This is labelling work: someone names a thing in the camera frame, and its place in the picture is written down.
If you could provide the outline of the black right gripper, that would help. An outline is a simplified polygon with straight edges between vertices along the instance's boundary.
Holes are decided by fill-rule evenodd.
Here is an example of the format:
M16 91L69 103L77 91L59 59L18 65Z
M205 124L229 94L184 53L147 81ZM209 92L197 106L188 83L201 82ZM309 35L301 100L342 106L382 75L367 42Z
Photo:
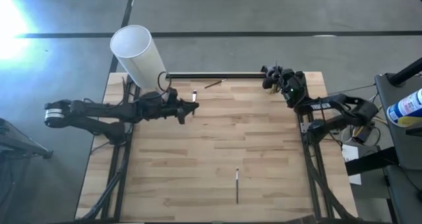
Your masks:
M270 68L270 76L267 76L262 82L263 88L282 89L284 87L284 68L282 66L273 66Z

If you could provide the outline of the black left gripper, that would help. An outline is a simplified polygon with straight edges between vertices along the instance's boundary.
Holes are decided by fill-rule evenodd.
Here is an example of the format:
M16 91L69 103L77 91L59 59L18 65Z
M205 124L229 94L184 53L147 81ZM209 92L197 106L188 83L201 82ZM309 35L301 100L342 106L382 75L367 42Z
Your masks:
M178 120L180 125L185 124L185 117L188 114L195 115L195 109L188 109L186 108L197 108L199 107L199 103L194 101L184 101L183 99L176 99L173 103L169 104L169 107L166 109L166 117L175 117Z

